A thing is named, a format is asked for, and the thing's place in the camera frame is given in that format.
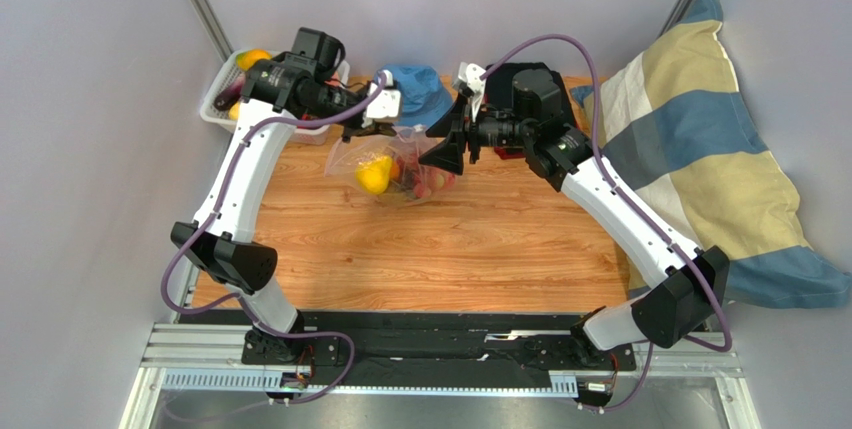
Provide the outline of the red lychee bunch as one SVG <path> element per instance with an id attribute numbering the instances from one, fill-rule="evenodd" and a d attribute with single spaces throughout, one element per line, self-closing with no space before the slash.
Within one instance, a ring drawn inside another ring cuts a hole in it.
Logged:
<path id="1" fill-rule="evenodd" d="M 457 176 L 445 170 L 420 165 L 413 155 L 397 156 L 395 187 L 408 201 L 425 202 L 436 194 L 452 188 Z"/>

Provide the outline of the clear zip top bag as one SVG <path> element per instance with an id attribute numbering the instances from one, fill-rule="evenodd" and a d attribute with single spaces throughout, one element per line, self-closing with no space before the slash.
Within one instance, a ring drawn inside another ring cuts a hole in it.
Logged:
<path id="1" fill-rule="evenodd" d="M 336 142 L 324 175 L 385 206 L 425 203 L 452 189 L 458 176 L 423 165 L 419 157 L 437 141 L 422 125 L 398 127 L 394 136 L 374 135 Z"/>

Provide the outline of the yellow pear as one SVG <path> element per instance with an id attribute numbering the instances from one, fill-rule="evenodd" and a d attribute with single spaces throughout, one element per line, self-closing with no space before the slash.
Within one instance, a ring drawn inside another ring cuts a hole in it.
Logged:
<path id="1" fill-rule="evenodd" d="M 381 155 L 360 163 L 355 171 L 358 186 L 371 195 L 383 194 L 390 184 L 389 170 L 392 161 L 389 155 Z"/>

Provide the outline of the orange fruit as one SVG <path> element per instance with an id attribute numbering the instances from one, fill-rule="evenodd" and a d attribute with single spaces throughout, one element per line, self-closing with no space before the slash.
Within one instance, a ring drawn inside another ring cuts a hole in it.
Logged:
<path id="1" fill-rule="evenodd" d="M 389 178 L 392 181 L 399 181 L 401 177 L 401 167 L 396 161 L 391 162 L 391 167 L 389 170 Z"/>

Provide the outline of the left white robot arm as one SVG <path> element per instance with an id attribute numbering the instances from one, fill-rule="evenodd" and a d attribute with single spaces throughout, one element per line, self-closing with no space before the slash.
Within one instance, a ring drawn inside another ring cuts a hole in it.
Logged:
<path id="1" fill-rule="evenodd" d="M 274 166 L 297 128 L 338 124 L 347 137 L 391 135 L 401 94 L 388 70 L 358 91 L 333 84 L 344 45 L 325 32 L 302 28 L 292 48 L 244 71 L 237 91 L 236 129 L 208 198 L 190 222 L 174 224 L 178 252 L 224 286 L 253 327 L 250 356 L 282 363 L 306 354 L 304 317 L 275 280 L 275 249 L 255 242 L 256 219 Z"/>

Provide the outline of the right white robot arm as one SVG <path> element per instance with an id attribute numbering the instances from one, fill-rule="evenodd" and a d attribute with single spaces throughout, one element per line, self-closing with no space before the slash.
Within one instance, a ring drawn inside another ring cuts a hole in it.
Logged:
<path id="1" fill-rule="evenodd" d="M 506 107 L 486 97 L 485 71 L 476 64 L 461 64 L 454 87 L 454 105 L 427 131 L 441 141 L 420 156 L 420 163 L 460 175 L 484 147 L 521 150 L 532 172 L 609 234 L 649 288 L 618 306 L 596 309 L 571 327 L 569 351 L 579 365 L 596 365 L 625 344 L 647 341 L 670 348 L 720 314 L 728 256 L 717 246 L 700 248 L 632 192 L 576 127 L 566 92 L 550 70 L 516 73 Z"/>

